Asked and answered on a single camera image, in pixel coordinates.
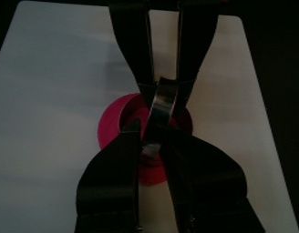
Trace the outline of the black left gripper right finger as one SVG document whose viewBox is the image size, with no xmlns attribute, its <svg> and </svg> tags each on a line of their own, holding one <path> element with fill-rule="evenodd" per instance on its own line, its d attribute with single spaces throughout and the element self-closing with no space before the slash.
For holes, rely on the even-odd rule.
<svg viewBox="0 0 299 233">
<path fill-rule="evenodd" d="M 238 162 L 178 128 L 160 149 L 179 233 L 266 233 Z"/>
</svg>

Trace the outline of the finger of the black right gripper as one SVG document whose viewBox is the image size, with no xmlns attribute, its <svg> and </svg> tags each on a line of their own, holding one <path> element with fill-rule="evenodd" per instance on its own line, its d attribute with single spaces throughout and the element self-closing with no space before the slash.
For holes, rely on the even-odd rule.
<svg viewBox="0 0 299 233">
<path fill-rule="evenodd" d="M 147 0 L 108 1 L 116 42 L 147 104 L 156 92 Z"/>
<path fill-rule="evenodd" d="M 209 53 L 219 17 L 219 0 L 182 0 L 179 4 L 176 82 L 172 114 L 178 117 L 193 93 L 198 72 Z"/>
</svg>

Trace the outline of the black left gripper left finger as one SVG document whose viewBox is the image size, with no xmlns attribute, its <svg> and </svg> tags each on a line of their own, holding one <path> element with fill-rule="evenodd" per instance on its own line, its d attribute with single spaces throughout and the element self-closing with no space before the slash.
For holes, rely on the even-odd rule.
<svg viewBox="0 0 299 233">
<path fill-rule="evenodd" d="M 75 233 L 139 233 L 142 121 L 135 119 L 88 163 L 76 189 Z"/>
</svg>

